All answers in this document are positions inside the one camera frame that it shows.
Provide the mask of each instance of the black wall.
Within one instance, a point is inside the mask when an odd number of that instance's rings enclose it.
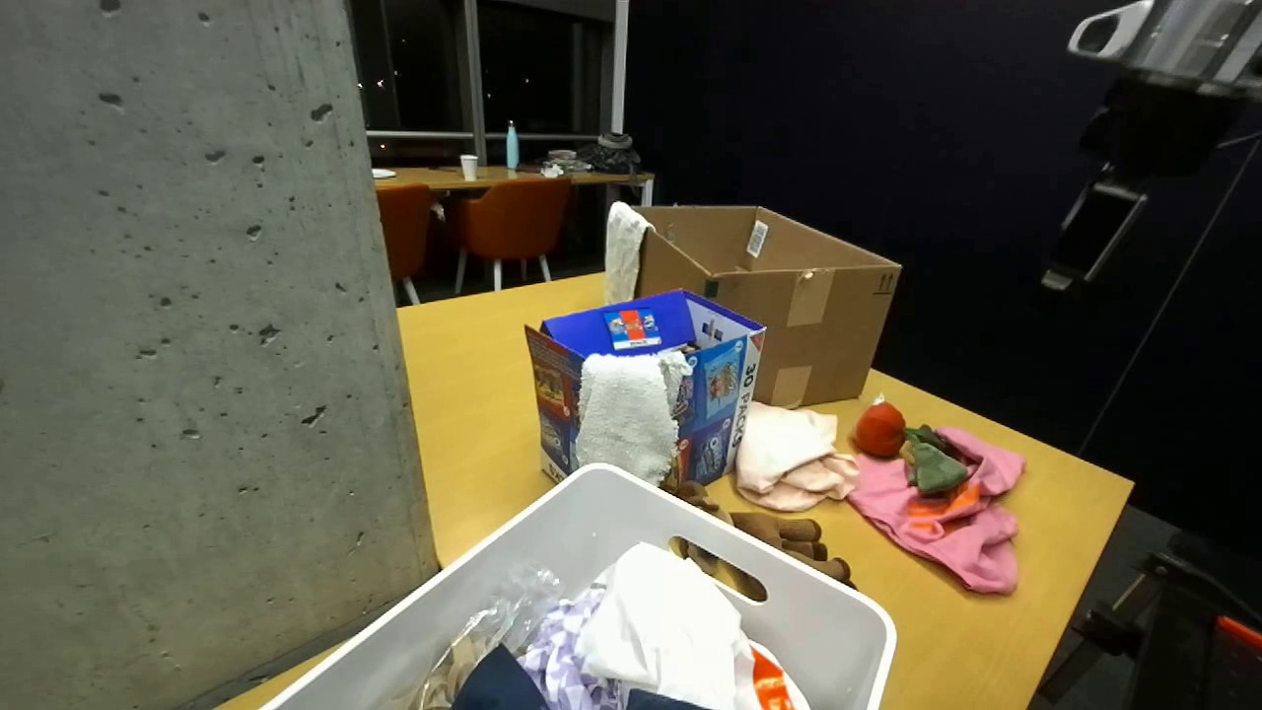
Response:
[[[1138,180],[1150,203],[1095,284],[1036,287],[1095,169],[1077,138],[1119,74],[1066,56],[1080,6],[634,0],[628,131],[661,201],[762,201],[895,257],[882,369],[1119,469],[1176,525],[1262,546],[1262,169],[1208,228],[1250,143]]]

